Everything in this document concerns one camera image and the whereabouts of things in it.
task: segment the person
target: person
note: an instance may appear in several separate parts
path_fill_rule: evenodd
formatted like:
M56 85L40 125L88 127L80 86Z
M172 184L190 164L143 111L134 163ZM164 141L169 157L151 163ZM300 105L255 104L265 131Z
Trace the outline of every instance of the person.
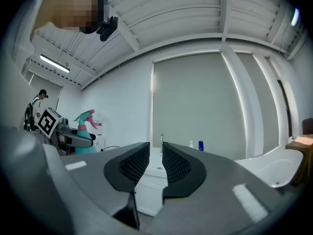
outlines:
M1 97L0 112L6 117L0 118L0 126L21 128L23 111L35 93L24 76L34 53L31 42L36 31L51 22L60 29L90 34L108 18L108 0L26 0L0 45L0 90L19 95L18 101Z
M41 111L40 111L40 100L43 100L47 95L47 91L42 89L39 94L33 99L33 117L34 117L34 128L33 130L38 130L38 122L40 120Z

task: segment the white soap dispenser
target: white soap dispenser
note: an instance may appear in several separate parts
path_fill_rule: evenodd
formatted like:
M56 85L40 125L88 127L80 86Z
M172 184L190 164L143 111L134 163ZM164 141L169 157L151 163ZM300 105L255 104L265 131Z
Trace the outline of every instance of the white soap dispenser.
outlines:
M189 145L190 148L194 148L194 144L193 144L193 141L190 140L190 145Z

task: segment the black backpack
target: black backpack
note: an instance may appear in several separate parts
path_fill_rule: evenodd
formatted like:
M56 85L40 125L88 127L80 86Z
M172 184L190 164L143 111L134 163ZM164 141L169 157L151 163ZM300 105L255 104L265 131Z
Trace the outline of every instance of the black backpack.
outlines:
M36 99L33 103L29 103L24 116L24 130L25 131L34 131L35 121L33 116L33 106L34 104L39 101L39 99Z

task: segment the faucet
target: faucet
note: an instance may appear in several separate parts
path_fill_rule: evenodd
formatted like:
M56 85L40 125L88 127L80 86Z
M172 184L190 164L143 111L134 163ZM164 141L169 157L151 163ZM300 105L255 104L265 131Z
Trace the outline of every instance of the faucet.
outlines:
M163 138L164 138L164 135L162 133L161 134L161 153L163 153Z

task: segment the white tape strip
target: white tape strip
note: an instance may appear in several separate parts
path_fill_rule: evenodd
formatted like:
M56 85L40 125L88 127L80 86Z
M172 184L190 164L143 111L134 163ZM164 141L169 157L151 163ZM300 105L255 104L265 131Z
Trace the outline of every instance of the white tape strip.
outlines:
M259 222L268 215L268 211L252 195L245 185L235 186L233 192L254 223Z
M78 169L78 168L81 168L81 167L84 167L86 166L86 162L85 161L80 161L80 162L77 162L77 163L73 163L73 164L68 164L65 166L65 168L67 170L75 170L75 169Z

